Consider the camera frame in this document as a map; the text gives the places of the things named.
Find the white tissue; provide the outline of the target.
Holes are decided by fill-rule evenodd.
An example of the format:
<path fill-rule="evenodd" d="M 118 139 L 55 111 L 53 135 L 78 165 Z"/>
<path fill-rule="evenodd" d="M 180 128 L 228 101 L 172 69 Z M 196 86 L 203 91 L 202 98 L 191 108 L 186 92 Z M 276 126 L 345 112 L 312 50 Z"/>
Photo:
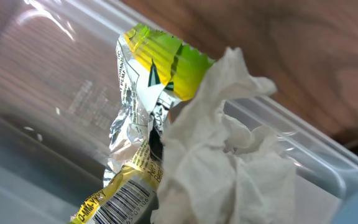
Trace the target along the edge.
<path fill-rule="evenodd" d="M 249 129 L 227 100 L 274 93 L 250 75 L 241 49 L 226 49 L 163 134 L 163 177 L 152 223 L 293 223 L 296 167 L 268 126 Z"/>

